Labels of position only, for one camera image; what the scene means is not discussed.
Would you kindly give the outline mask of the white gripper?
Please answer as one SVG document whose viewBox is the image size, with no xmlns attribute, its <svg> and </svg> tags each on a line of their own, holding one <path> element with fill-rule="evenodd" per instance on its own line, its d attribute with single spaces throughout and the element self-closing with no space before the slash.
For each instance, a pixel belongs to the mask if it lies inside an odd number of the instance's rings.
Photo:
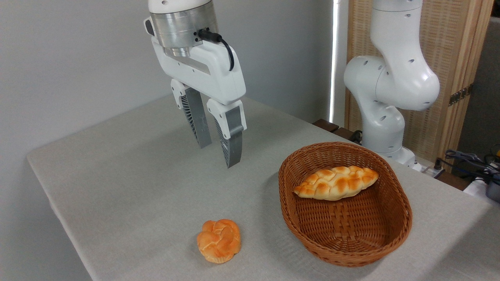
<svg viewBox="0 0 500 281">
<path fill-rule="evenodd" d="M 170 86 L 175 102 L 184 112 L 200 148 L 211 144 L 201 92 L 210 97 L 207 108 L 215 119 L 227 168 L 239 163 L 247 124 L 239 100 L 246 87 L 237 55 L 233 55 L 234 67 L 230 71 L 229 55 L 221 44 L 204 41 L 190 48 L 189 57 L 171 57 L 155 37 L 151 41 L 160 66 L 173 78 Z"/>
</svg>

